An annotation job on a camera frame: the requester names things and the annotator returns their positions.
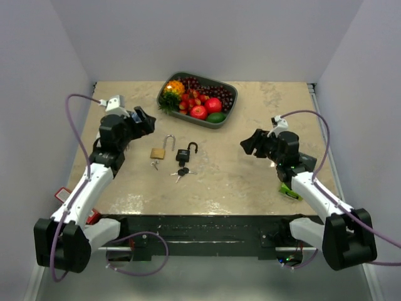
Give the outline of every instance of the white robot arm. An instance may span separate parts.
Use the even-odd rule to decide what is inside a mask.
[[[242,148],[248,155],[271,159],[276,164],[279,180],[299,194],[322,221],[319,224],[305,216],[293,216],[281,235],[304,241],[321,250],[326,262],[334,270],[376,259],[374,235],[354,223],[338,205],[372,227],[368,212],[352,208],[338,199],[319,180],[313,179],[316,159],[299,152],[299,137],[287,131],[285,119],[275,116],[271,121],[274,126],[272,131],[257,129],[252,137],[241,142]]]
[[[55,267],[65,271],[81,272],[92,252],[120,234],[120,222],[115,219],[102,218],[90,226],[85,222],[102,192],[120,170],[125,160],[124,150],[130,141],[151,134],[155,129],[155,118],[140,107],[135,107],[132,112],[125,110],[119,95],[107,102],[101,101],[100,105],[106,106],[106,115],[100,122],[98,138],[89,157],[90,174],[87,166],[66,202],[50,219],[39,219],[34,226],[36,259],[44,267],[49,266],[51,244],[61,221],[62,242],[56,246]]]

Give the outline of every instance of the key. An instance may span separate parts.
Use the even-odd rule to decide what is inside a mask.
[[[197,172],[190,171],[188,167],[183,167],[182,170],[185,172],[185,174],[198,174]]]
[[[152,163],[150,163],[150,166],[153,166],[158,171],[159,169],[156,166],[157,164],[159,164],[159,160],[153,161]]]
[[[184,177],[185,175],[186,175],[186,173],[185,173],[185,171],[184,170],[182,170],[182,169],[179,169],[178,171],[177,171],[177,174],[178,174],[178,178],[177,178],[177,180],[176,180],[176,184],[178,183],[178,181],[182,178],[182,177]]]

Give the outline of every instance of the green avocado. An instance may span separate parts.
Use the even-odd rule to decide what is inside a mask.
[[[226,119],[226,116],[222,113],[211,113],[209,116],[207,116],[206,121],[211,122],[212,124],[218,124],[222,122],[224,119]]]

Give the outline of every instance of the green object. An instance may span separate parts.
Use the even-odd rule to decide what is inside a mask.
[[[227,113],[226,119],[224,119],[222,122],[219,122],[218,124],[214,124],[212,122],[208,122],[206,120],[201,120],[201,119],[197,119],[197,118],[193,118],[191,116],[188,115],[184,115],[181,114],[179,112],[177,112],[177,110],[171,110],[168,112],[168,114],[170,116],[173,116],[175,118],[178,119],[182,119],[188,122],[191,122],[193,124],[197,124],[200,125],[201,127],[207,127],[209,129],[219,129],[221,128],[228,120],[228,118],[230,117],[232,111],[234,110],[234,107],[236,105],[237,102],[237,96],[238,96],[238,92],[237,89],[235,89],[235,87],[233,87],[232,85],[229,85],[227,83],[223,83],[223,82],[219,82],[217,80],[212,80],[210,78],[207,77],[201,77],[199,75],[193,74],[193,73],[187,73],[187,72],[178,72],[178,73],[174,73],[165,83],[168,83],[171,80],[176,80],[178,79],[178,77],[181,78],[185,78],[185,77],[196,77],[199,81],[199,83],[204,87],[204,86],[223,86],[227,91],[232,93],[232,107],[230,109],[230,111]],[[157,97],[157,104],[160,106],[160,103],[163,102],[163,88],[160,90],[160,93]]]
[[[287,195],[287,196],[289,196],[289,197],[291,197],[293,199],[297,199],[299,201],[303,200],[303,198],[299,194],[297,194],[296,192],[290,190],[290,188],[288,188],[288,186],[285,185],[284,183],[282,183],[282,185],[280,186],[279,192],[281,192],[281,193],[283,193],[283,194],[285,194],[285,195]]]
[[[211,122],[213,124],[218,124],[222,122],[224,119],[226,119],[226,116],[222,113],[211,113],[209,116],[207,116],[206,121]]]
[[[180,97],[173,92],[166,92],[160,96],[159,109],[169,114],[171,111],[177,110],[180,103]]]

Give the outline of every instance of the marble table surface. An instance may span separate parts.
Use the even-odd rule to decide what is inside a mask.
[[[245,155],[240,141],[257,128],[269,130],[270,118],[300,109],[313,110],[306,83],[229,82],[238,90],[238,100],[230,119],[211,130],[163,114],[156,97],[163,82],[98,82],[93,94],[109,99],[120,94],[125,107],[140,105],[157,118],[153,134],[132,141],[125,162],[116,178],[101,195],[96,209],[106,214],[314,214],[305,200],[298,201],[278,193],[280,182],[269,159]],[[91,151],[104,109],[91,104],[83,130],[83,141]],[[287,118],[289,129],[300,139],[300,151],[318,158],[325,145],[315,116],[298,114]],[[162,147],[164,137],[175,135],[175,149],[197,142],[187,164],[198,175],[186,175],[177,184],[171,172],[178,169],[176,150],[171,141],[159,171],[150,166],[150,151]],[[80,149],[76,154],[68,187],[73,189],[85,168]],[[336,193],[329,162],[319,173],[320,181]]]

